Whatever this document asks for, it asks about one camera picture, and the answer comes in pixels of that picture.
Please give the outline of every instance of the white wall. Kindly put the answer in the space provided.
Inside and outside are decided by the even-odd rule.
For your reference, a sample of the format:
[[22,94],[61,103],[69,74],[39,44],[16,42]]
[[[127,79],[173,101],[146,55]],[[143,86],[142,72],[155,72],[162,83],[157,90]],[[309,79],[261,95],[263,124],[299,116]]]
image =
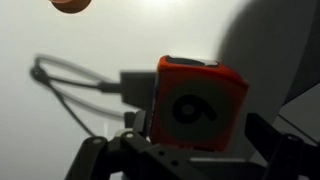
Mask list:
[[[87,137],[53,95],[31,80],[29,69],[37,54],[70,60],[113,80],[119,80],[123,69],[152,70],[165,54],[216,59],[226,31],[248,2],[93,0],[85,11],[66,15],[45,0],[2,1],[0,179],[63,179]],[[308,24],[314,2],[301,2],[301,11],[310,11],[302,19]],[[294,42],[303,46],[304,33],[301,31]],[[289,73],[281,82],[292,79],[298,62],[299,57],[287,64],[283,61],[281,65]],[[228,64],[241,69],[237,63]],[[265,106],[272,109],[268,117],[274,116],[289,84],[278,84],[281,88],[272,91],[276,104]],[[105,108],[120,112],[132,109],[121,104],[119,96],[75,89],[72,92]],[[111,137],[122,127],[119,121],[75,110],[100,135]],[[241,141],[235,139],[233,149],[226,155],[244,155],[249,145],[241,145]]]

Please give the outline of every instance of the white background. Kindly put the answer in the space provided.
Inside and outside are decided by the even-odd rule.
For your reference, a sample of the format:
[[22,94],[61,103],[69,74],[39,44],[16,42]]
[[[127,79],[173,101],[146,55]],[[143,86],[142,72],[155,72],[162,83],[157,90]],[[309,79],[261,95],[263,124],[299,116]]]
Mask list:
[[[290,1],[292,3],[285,7],[276,1],[261,2],[264,2],[261,10],[270,11],[270,7],[276,6],[279,11],[288,12],[284,18],[274,17],[280,19],[275,22],[277,26],[272,23],[274,21],[266,20],[265,25],[274,27],[271,30],[278,33],[270,35],[273,38],[267,36],[270,41],[266,38],[266,42],[259,42],[262,46],[250,46],[241,40],[236,48],[228,49],[232,52],[247,47],[244,50],[259,54],[240,53],[237,58],[235,51],[232,54],[236,57],[223,59],[226,56],[219,56],[219,53],[226,32],[249,0],[93,0],[85,11],[75,15],[59,12],[46,0],[2,1],[0,179],[63,179],[80,144],[87,137],[52,93],[30,78],[29,69],[37,54],[67,59],[114,81],[119,80],[121,70],[155,69],[158,59],[166,54],[226,62],[248,79],[252,88],[239,119],[242,123],[231,148],[224,155],[248,157],[252,152],[248,144],[243,145],[243,136],[239,134],[244,114],[257,110],[273,121],[301,58],[314,10],[314,1]],[[292,19],[290,14],[296,12],[295,8],[299,9],[301,14],[297,17],[301,18],[296,23],[285,24],[286,20]],[[275,46],[278,49],[269,50],[272,43],[279,44],[276,40],[285,44],[280,43],[281,46]],[[241,65],[241,61],[248,57],[251,64]],[[273,60],[277,66],[270,74],[270,69],[264,70],[262,66],[274,63]],[[117,95],[67,90],[107,109],[119,112],[136,110],[122,104]],[[119,121],[75,110],[99,135],[110,138],[123,127]]]

